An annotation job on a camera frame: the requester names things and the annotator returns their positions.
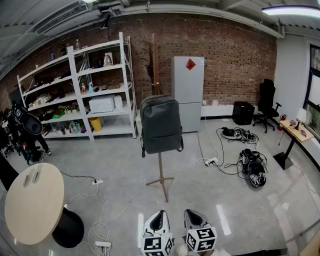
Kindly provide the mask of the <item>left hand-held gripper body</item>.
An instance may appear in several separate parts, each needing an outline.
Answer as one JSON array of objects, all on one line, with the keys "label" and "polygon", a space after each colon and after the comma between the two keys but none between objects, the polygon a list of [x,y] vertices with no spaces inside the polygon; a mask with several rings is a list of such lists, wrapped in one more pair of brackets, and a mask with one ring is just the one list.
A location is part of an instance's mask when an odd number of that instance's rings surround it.
[{"label": "left hand-held gripper body", "polygon": [[171,232],[165,234],[144,232],[140,243],[143,256],[169,256],[174,246],[174,238]]}]

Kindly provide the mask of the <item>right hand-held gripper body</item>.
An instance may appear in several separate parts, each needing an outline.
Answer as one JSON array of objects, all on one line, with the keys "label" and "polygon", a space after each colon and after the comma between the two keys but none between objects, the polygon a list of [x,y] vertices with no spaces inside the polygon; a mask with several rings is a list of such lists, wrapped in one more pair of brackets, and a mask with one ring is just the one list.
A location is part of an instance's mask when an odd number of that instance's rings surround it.
[{"label": "right hand-held gripper body", "polygon": [[212,226],[189,229],[186,233],[185,242],[188,248],[195,253],[212,251],[215,248],[216,241],[217,231]]}]

